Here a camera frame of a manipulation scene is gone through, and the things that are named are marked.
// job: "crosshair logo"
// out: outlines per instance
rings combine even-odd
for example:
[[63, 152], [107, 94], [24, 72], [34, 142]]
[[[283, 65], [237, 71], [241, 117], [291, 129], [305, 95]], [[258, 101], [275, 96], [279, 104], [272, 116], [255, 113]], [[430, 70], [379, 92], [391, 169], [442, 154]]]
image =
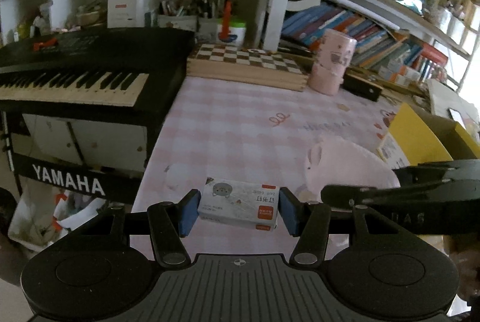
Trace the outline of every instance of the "crosshair logo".
[[235, 265], [237, 266], [243, 266], [245, 265], [247, 262], [245, 260], [242, 260], [241, 258], [239, 259], [236, 259], [234, 262], [233, 262]]

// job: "yellow box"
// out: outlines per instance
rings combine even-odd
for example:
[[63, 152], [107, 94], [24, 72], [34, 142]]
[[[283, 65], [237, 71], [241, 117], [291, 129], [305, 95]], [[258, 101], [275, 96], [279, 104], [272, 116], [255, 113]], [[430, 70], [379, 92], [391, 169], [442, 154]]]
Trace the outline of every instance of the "yellow box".
[[480, 148], [456, 121], [402, 104], [377, 152], [393, 169], [423, 162], [480, 159]]

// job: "pink tumbler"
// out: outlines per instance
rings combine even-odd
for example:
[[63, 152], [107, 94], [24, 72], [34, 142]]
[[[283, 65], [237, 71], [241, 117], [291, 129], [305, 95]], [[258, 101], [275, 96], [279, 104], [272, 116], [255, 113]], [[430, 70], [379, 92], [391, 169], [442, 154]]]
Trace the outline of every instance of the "pink tumbler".
[[343, 74], [352, 60], [357, 40], [333, 29], [325, 30], [308, 79], [308, 85], [320, 93], [334, 96], [343, 83]]

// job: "table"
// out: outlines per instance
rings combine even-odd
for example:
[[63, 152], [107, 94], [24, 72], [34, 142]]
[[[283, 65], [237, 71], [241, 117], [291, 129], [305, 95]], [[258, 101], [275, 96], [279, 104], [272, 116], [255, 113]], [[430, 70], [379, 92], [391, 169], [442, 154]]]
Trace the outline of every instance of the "table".
[[[375, 151], [399, 105], [375, 103], [340, 90], [333, 97], [252, 84], [187, 77], [168, 114], [143, 176], [133, 211], [159, 201], [178, 202], [200, 191], [207, 176], [306, 189], [304, 161], [320, 134], [332, 133]], [[327, 258], [347, 246], [331, 235]], [[273, 232], [197, 220], [183, 243], [196, 253], [284, 253], [297, 239], [281, 218]], [[153, 260], [148, 236], [131, 245]]]

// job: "chessboard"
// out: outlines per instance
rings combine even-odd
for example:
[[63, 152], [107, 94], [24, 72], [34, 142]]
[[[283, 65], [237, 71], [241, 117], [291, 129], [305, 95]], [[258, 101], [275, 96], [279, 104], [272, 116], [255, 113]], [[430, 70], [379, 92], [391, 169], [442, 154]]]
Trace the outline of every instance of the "chessboard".
[[260, 84], [302, 91], [307, 74], [295, 61], [278, 53], [201, 44], [187, 59], [187, 75]]

